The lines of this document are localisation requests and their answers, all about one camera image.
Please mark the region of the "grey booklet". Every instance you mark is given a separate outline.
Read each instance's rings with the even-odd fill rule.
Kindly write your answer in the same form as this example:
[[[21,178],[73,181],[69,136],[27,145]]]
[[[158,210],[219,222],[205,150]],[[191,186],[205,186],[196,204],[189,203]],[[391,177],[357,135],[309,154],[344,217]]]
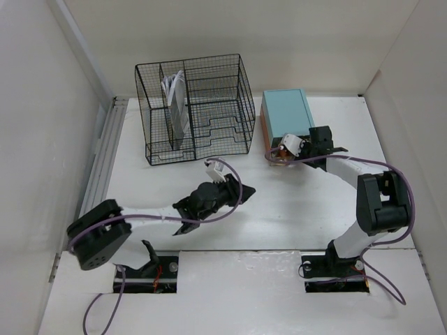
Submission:
[[[161,88],[168,107],[168,137],[173,150],[179,150],[190,129],[189,110],[186,105],[186,80],[183,70],[165,76]]]

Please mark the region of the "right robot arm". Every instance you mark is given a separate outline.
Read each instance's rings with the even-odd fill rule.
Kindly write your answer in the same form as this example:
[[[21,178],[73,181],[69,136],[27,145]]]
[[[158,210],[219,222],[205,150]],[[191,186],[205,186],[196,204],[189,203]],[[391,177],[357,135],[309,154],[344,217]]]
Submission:
[[[346,156],[345,148],[334,146],[329,126],[310,128],[303,140],[298,156],[303,163],[333,174],[356,189],[356,221],[329,242],[324,255],[306,259],[313,271],[338,276],[388,233],[402,228],[408,228],[407,235],[410,233],[416,216],[414,197],[402,172],[387,163]]]

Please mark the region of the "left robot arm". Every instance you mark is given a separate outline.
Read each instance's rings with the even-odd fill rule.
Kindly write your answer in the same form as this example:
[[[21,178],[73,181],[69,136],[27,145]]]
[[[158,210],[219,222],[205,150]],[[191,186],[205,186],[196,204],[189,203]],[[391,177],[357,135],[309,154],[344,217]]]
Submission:
[[[111,261],[140,228],[174,222],[180,224],[174,235],[185,235],[203,223],[230,216],[255,192],[254,187],[226,174],[223,181],[203,182],[190,195],[160,209],[129,209],[107,199],[69,225],[68,250],[82,270],[93,270]]]

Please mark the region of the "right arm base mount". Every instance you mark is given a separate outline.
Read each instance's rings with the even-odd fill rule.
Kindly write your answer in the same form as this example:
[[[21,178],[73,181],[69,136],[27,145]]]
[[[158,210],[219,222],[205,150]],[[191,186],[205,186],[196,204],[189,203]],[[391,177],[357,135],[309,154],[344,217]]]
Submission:
[[[369,293],[359,258],[330,260],[322,253],[304,253],[300,268],[306,293]]]

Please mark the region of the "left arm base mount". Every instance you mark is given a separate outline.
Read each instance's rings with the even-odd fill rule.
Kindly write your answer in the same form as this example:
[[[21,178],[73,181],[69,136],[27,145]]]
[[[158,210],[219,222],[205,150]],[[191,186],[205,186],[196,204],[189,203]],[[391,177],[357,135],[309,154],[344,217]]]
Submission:
[[[115,273],[112,291],[119,293],[124,284],[124,293],[129,294],[175,294],[179,270],[179,253],[157,253],[147,240],[145,262],[139,267],[124,265],[123,272]]]

